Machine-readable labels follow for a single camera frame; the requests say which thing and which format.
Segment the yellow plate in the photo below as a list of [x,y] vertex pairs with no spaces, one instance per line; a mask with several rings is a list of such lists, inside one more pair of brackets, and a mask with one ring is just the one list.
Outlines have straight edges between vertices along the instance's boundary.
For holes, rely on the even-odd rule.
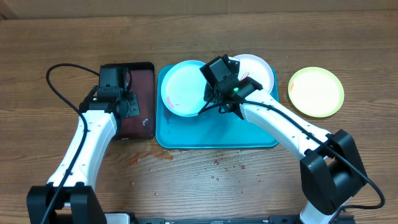
[[344,101],[344,89],[339,79],[326,69],[303,68],[289,81],[289,98],[304,114],[324,118],[336,113]]

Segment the wooden table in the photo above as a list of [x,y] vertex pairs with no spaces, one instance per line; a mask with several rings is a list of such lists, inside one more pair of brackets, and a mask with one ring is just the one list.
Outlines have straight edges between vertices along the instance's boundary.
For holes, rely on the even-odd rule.
[[[387,198],[381,210],[349,213],[358,223],[397,223],[397,11],[0,21],[0,223],[29,223],[30,186],[46,183],[76,130],[77,115],[45,82],[51,65],[98,71],[106,63],[150,61],[158,72],[182,60],[243,53],[275,68],[280,102],[294,111],[286,90],[297,70],[323,67],[341,80],[339,112],[306,118],[352,134],[368,175]],[[76,105],[98,81],[74,68],[55,70],[51,79]],[[112,142],[96,194],[105,211],[141,218],[266,217],[298,213],[306,202],[298,161],[281,145],[165,151],[155,138]],[[376,204],[378,197],[367,185],[350,203]]]

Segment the white plate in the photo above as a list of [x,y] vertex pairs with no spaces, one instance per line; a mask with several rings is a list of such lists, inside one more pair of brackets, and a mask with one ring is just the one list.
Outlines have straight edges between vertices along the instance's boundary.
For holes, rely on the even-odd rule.
[[251,77],[259,82],[263,89],[271,93],[275,80],[272,69],[266,61],[250,54],[237,55],[234,58],[238,58],[241,62],[238,75],[239,80]]
[[174,65],[162,82],[161,95],[164,105],[176,115],[196,116],[206,104],[203,100],[206,79],[200,68],[206,63],[187,60]]

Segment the blue tray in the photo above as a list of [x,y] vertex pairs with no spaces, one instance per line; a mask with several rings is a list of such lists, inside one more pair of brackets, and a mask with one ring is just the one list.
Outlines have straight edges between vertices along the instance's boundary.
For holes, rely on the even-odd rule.
[[[181,117],[170,112],[160,95],[163,78],[173,67],[164,67],[157,78],[156,140],[167,149],[231,149],[274,147],[278,142],[255,124],[241,120],[234,113],[219,114],[218,109],[194,117]],[[277,101],[278,85],[271,95]]]

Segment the wood grain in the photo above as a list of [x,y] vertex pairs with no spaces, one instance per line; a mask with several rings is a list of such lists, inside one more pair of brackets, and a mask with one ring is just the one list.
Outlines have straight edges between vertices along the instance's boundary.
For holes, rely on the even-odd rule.
[[20,19],[398,9],[396,0],[4,0],[4,2]]
[[[182,60],[243,53],[275,68],[280,102],[294,111],[286,89],[297,70],[323,67],[341,80],[345,102],[339,112],[306,118],[352,134],[368,175],[386,195],[381,210],[349,213],[358,223],[396,223],[397,48],[397,11],[0,21],[0,223],[29,222],[30,186],[46,183],[76,129],[77,115],[45,82],[51,65],[98,70],[106,63],[150,61],[158,73]],[[51,79],[76,105],[98,81],[73,68],[59,68]],[[129,166],[146,151],[147,157]],[[96,194],[107,212],[164,218],[265,217],[298,213],[306,201],[299,164],[283,146],[180,152],[164,151],[155,139],[112,142]],[[366,186],[350,203],[377,200]]]

